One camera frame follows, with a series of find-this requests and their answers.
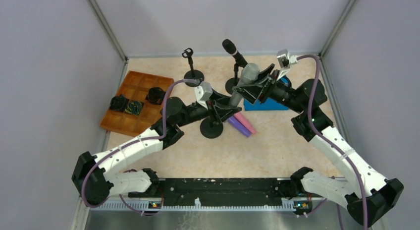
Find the silver grey microphone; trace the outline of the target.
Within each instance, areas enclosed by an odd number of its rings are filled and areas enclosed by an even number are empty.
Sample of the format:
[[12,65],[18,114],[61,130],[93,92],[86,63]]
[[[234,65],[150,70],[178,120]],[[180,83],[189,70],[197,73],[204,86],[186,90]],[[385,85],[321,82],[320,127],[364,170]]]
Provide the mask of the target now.
[[252,84],[258,79],[260,73],[260,67],[255,63],[248,63],[241,71],[239,82],[232,88],[232,95],[229,100],[230,106],[238,106],[242,100],[242,96],[236,91],[236,87],[239,85]]

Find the black mic stand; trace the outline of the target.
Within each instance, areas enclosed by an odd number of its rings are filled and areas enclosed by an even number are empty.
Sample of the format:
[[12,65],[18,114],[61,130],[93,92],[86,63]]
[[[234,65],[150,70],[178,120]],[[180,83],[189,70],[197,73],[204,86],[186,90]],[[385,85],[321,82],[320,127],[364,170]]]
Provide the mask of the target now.
[[230,95],[233,94],[233,87],[236,86],[240,80],[240,78],[238,77],[239,65],[237,63],[234,64],[233,72],[234,72],[234,77],[228,79],[225,83],[225,90]]
[[200,132],[208,139],[218,138],[223,133],[223,122],[212,117],[206,117],[201,121]]
[[197,87],[205,79],[204,74],[201,71],[194,69],[194,63],[192,58],[193,53],[194,51],[191,48],[185,49],[182,53],[182,57],[188,60],[188,64],[190,67],[190,70],[185,73],[184,79],[195,80],[195,82],[186,82],[186,85],[189,87]]

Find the black microphone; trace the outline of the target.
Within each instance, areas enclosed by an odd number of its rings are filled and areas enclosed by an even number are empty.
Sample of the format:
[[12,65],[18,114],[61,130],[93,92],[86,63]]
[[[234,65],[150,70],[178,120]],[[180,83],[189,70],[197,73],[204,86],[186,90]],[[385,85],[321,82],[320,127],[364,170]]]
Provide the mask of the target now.
[[224,39],[222,41],[222,46],[225,51],[235,59],[235,63],[239,67],[244,68],[248,64],[243,55],[238,51],[237,47],[230,39]]

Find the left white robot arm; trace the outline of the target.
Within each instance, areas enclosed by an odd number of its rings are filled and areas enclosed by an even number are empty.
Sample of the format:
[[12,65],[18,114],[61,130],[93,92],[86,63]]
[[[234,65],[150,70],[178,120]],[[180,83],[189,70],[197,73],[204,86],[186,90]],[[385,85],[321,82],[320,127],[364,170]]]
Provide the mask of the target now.
[[77,160],[71,180],[84,204],[95,208],[110,196],[129,192],[147,192],[156,179],[151,171],[122,170],[141,158],[162,151],[182,138],[181,127],[202,119],[224,122],[242,109],[230,106],[229,97],[214,93],[207,109],[198,102],[185,105],[178,97],[170,97],[162,108],[162,117],[140,135],[110,150],[82,153]]

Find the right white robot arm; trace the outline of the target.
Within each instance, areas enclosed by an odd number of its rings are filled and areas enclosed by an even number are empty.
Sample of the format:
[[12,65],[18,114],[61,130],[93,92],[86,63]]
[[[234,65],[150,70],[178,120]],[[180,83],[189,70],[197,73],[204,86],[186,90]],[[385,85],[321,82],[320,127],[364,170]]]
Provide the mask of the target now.
[[365,229],[370,228],[398,201],[404,189],[400,180],[388,179],[372,168],[341,136],[320,105],[327,96],[318,77],[292,88],[281,78],[283,70],[260,71],[254,63],[241,72],[234,95],[254,104],[272,99],[295,111],[293,127],[319,149],[346,178],[339,182],[310,168],[296,171],[291,180],[299,192],[317,194],[345,209]]

